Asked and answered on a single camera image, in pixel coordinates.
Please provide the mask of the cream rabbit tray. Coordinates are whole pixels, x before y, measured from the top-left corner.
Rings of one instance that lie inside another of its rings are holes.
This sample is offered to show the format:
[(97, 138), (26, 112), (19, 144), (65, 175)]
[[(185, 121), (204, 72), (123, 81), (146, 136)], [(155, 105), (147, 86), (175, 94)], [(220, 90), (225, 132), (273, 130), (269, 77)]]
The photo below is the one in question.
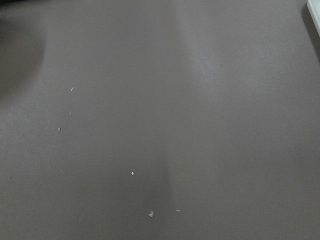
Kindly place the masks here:
[(320, 35), (320, 0), (307, 0), (306, 4), (317, 33)]

